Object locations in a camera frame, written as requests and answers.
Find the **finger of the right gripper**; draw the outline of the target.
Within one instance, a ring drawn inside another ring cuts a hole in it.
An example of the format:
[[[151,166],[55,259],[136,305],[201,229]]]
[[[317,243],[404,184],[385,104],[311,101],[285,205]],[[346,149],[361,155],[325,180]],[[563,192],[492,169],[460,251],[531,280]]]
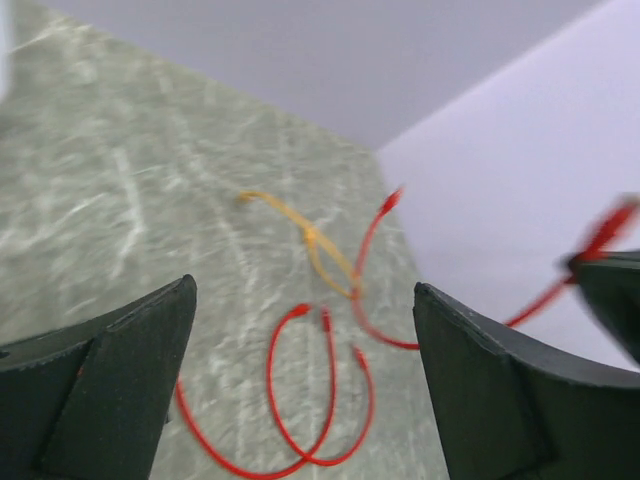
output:
[[[639,363],[639,251],[606,252],[566,261],[582,297],[600,325]]]

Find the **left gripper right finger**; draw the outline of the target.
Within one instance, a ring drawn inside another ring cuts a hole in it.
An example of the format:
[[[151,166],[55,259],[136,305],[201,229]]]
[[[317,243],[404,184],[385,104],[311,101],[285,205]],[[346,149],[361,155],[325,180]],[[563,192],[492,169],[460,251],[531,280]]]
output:
[[[414,323],[452,479],[636,479],[639,375],[551,347],[437,288]]]

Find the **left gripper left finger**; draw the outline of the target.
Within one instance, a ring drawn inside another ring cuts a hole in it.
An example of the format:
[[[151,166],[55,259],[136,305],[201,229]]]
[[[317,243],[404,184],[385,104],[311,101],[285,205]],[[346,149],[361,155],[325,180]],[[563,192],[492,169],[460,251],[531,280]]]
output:
[[[4,479],[146,479],[197,306],[185,275],[1,348]]]

